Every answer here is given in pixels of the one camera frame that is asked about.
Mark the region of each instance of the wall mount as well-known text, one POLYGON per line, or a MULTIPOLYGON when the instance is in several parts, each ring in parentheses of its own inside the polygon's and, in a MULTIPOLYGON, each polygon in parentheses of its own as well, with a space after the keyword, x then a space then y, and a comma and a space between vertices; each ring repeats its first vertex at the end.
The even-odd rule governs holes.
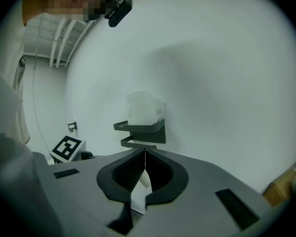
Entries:
POLYGON ((123 121, 114 124, 114 130, 128 131, 130 136, 120 141, 121 146, 127 148, 157 148, 156 145, 145 145, 131 143, 130 140, 152 142, 152 143, 166 143, 164 119, 158 121, 153 125, 129 125, 128 121, 123 121))

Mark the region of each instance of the gray machine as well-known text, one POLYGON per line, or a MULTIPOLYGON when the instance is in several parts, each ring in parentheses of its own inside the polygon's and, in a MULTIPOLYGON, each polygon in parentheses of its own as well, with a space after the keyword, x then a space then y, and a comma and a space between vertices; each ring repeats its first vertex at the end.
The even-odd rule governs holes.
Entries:
POLYGON ((157 149, 55 165, 34 153, 34 165, 57 236, 230 236, 270 209, 218 166, 157 149), (153 192, 133 226, 130 194, 144 169, 153 192))

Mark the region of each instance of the white lab coat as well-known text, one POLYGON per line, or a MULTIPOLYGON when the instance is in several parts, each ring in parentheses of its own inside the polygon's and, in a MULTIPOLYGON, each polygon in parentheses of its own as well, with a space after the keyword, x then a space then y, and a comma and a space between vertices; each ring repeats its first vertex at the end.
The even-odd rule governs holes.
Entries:
POLYGON ((0 133, 27 143, 30 135, 22 103, 25 68, 19 64, 24 31, 22 0, 18 0, 0 24, 0 133))

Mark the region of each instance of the person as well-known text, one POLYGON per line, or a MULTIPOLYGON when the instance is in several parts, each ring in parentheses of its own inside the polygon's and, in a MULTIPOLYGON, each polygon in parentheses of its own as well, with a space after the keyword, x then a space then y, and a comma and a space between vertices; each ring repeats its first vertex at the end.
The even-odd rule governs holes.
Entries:
POLYGON ((17 0, 0 24, 0 133, 23 143, 30 139, 23 111, 24 32, 42 14, 85 19, 104 14, 109 0, 17 0))

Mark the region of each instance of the sleeve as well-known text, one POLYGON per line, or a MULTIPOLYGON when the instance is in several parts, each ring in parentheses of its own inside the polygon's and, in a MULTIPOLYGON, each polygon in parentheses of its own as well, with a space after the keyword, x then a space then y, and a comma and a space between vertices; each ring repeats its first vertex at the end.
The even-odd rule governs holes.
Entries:
POLYGON ((0 73, 11 87, 24 51, 22 1, 17 0, 0 23, 0 73))

